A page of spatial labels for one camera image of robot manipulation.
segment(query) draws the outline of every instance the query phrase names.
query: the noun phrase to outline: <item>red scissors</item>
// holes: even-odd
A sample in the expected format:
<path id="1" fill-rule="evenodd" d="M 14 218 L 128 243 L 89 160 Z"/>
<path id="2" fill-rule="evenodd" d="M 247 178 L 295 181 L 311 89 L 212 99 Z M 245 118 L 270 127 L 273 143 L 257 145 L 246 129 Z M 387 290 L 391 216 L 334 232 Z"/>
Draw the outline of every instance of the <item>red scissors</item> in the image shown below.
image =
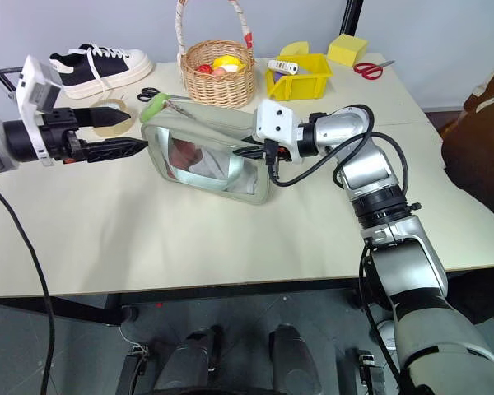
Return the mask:
<path id="1" fill-rule="evenodd" d="M 383 69 L 395 62 L 394 60 L 389 60 L 381 64 L 374 63 L 358 63 L 353 67 L 354 72 L 358 72 L 366 80 L 376 80 L 382 76 Z"/>

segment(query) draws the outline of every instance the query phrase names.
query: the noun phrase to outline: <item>white table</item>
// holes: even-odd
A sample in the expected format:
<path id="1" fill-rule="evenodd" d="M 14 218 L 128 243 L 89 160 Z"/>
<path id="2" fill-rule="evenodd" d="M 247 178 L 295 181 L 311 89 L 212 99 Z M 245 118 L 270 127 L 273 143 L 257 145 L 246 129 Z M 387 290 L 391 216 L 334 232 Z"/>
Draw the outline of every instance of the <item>white table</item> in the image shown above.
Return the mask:
<path id="1" fill-rule="evenodd" d="M 364 61 L 384 59 L 370 53 Z M 245 111 L 265 97 L 265 63 L 257 61 L 257 95 Z M 377 81 L 330 66 L 333 78 L 323 99 L 286 105 L 304 119 L 310 112 L 369 105 L 375 130 L 404 149 L 409 201 L 422 203 L 417 214 L 445 268 L 494 267 L 494 215 L 448 180 L 440 137 L 394 66 Z M 127 106 L 139 111 L 137 93 L 145 86 L 184 94 L 177 66 L 160 63 L 146 79 L 110 97 L 123 95 Z M 58 105 L 87 107 L 99 98 L 61 96 Z M 137 122 L 128 135 L 140 137 L 139 128 Z M 87 130 L 81 137 L 99 139 Z M 396 155 L 384 148 L 399 171 Z M 283 164 L 282 179 L 315 160 Z M 146 151 L 96 164 L 24 164 L 0 174 L 0 190 L 24 224 L 53 295 L 355 277 L 362 240 L 351 204 L 331 181 L 333 167 L 290 188 L 272 186 L 262 206 L 167 182 Z M 30 255 L 0 205 L 0 296 L 13 295 L 41 295 L 41 289 Z"/>

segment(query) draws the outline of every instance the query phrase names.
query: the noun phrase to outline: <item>black scissors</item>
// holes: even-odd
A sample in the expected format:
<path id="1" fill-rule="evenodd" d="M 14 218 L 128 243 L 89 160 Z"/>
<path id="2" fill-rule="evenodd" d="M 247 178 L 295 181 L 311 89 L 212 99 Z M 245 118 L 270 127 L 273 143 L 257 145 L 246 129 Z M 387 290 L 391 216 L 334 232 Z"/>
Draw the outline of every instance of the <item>black scissors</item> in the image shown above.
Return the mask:
<path id="1" fill-rule="evenodd" d="M 161 93 L 161 91 L 159 89 L 156 89 L 156 88 L 142 88 L 141 93 L 137 95 L 137 99 L 139 101 L 143 101 L 143 102 L 147 103 L 151 100 L 152 97 L 154 97 L 158 93 Z M 176 95 L 168 95 L 168 98 L 174 99 L 174 100 L 191 100 L 189 97 L 176 96 Z"/>

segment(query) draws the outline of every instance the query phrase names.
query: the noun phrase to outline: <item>gray floor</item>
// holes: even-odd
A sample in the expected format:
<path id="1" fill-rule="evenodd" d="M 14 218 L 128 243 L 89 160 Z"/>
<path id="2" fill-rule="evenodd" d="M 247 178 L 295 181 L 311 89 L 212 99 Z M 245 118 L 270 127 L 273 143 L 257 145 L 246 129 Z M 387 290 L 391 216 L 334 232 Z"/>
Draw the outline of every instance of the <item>gray floor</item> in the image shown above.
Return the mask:
<path id="1" fill-rule="evenodd" d="M 271 387 L 268 334 L 279 323 L 293 324 L 306 339 L 327 395 L 362 394 L 352 358 L 355 349 L 369 350 L 380 364 L 384 357 L 370 339 L 366 318 L 347 302 L 345 290 L 319 290 L 280 295 L 254 295 L 220 300 L 145 304 L 135 323 L 123 332 L 133 340 L 156 339 L 174 345 L 193 330 L 220 324 L 225 331 L 217 382 L 221 385 Z M 77 298 L 102 305 L 105 297 Z M 385 315 L 375 309 L 377 317 Z M 130 345 L 117 328 L 57 319 L 57 342 L 50 394 L 114 393 Z M 494 350 L 494 321 L 478 326 Z M 47 342 L 44 316 L 0 308 L 0 394 L 36 394 Z M 388 393 L 396 393 L 384 369 Z"/>

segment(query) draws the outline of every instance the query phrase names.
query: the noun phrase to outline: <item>white sole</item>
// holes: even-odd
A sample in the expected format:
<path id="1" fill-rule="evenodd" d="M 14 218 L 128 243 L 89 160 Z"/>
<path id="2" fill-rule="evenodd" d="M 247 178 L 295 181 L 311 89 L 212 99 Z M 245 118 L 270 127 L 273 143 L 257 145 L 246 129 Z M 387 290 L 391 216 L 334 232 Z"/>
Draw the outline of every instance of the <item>white sole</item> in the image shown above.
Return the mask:
<path id="1" fill-rule="evenodd" d="M 154 64 L 145 57 L 136 67 L 109 77 L 103 77 L 105 91 L 132 84 L 146 77 L 154 68 Z M 82 99 L 102 92 L 102 85 L 97 80 L 91 80 L 74 86 L 63 86 L 66 96 L 70 99 Z"/>

